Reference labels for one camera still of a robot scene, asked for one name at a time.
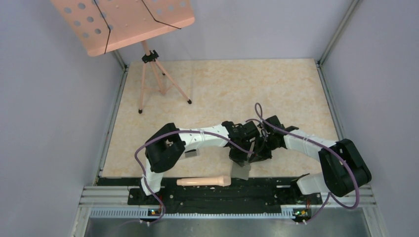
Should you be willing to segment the grey leather card holder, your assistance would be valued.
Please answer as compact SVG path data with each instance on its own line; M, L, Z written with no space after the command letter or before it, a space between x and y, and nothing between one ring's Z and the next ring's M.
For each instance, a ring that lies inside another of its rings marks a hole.
M250 151L253 151L254 144L255 144L255 140L252 141L252 143L251 143ZM250 170L251 170L250 163L244 163L244 162L243 163L235 163L233 161L231 172L230 172L230 176L232 178L238 178L238 179L248 180L249 179Z

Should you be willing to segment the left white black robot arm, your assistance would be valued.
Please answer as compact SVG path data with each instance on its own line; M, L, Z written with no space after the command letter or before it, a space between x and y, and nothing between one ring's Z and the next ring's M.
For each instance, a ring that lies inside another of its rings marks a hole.
M204 128L178 128L167 123L158 130L145 146L146 165L141 179L140 198L146 204L158 199L163 174L172 169L185 152L205 147L229 147L230 158L242 165L250 151L251 141L260 137L253 122L221 124Z

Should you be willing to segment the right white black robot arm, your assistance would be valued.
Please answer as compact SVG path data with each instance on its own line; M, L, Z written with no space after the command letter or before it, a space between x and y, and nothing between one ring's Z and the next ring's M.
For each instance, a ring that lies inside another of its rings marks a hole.
M295 203L304 203L316 193L343 197L372 180L369 168L350 139L318 138L298 127L285 127L277 116L265 119L259 127L262 137L255 143L250 163L271 159L273 150L284 148L303 153L321 165L320 173L304 174L291 181L290 198Z

